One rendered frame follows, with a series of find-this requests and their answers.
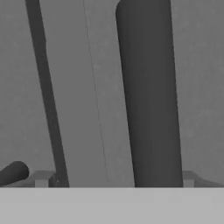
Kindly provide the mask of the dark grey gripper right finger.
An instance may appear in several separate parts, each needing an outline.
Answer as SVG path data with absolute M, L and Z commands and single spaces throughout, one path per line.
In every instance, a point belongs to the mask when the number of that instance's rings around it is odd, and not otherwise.
M 193 171 L 183 171 L 184 187 L 215 187 L 224 188 L 224 185 L 203 179 Z

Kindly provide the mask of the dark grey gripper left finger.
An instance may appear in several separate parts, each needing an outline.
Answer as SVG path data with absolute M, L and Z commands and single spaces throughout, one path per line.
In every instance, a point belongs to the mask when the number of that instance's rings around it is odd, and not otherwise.
M 69 187 L 68 179 L 57 171 L 35 171 L 30 177 L 14 184 L 15 187 Z

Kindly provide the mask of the grey fridge door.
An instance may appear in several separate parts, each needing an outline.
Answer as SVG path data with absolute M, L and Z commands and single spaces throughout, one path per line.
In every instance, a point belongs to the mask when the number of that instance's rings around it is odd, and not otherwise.
M 119 0 L 40 0 L 71 183 L 133 186 Z M 183 168 L 224 186 L 224 0 L 171 0 Z

